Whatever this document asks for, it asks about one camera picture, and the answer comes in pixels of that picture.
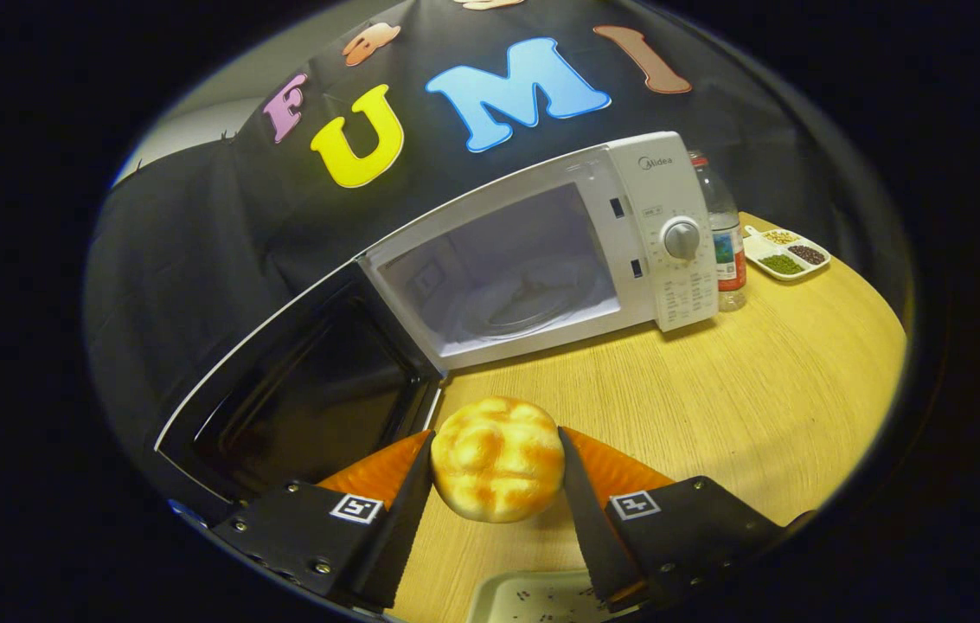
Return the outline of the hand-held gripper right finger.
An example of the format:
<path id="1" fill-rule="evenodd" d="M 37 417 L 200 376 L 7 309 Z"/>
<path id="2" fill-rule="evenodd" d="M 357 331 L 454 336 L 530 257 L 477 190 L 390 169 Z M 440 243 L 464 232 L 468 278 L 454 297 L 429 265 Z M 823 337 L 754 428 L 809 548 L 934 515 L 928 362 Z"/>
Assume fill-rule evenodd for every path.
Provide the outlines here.
<path id="1" fill-rule="evenodd" d="M 580 552 L 612 612 L 683 602 L 777 548 L 815 514 L 777 524 L 713 478 L 676 481 L 575 429 L 558 434 Z"/>

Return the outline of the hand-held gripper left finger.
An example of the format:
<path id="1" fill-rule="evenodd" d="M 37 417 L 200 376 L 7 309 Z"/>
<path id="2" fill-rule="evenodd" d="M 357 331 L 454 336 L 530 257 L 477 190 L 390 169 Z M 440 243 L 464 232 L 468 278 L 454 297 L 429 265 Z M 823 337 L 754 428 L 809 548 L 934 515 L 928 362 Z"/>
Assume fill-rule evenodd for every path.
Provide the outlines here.
<path id="1" fill-rule="evenodd" d="M 319 484 L 289 478 L 210 532 L 229 555 L 291 590 L 387 610 L 432 489 L 434 435 L 410 435 Z"/>

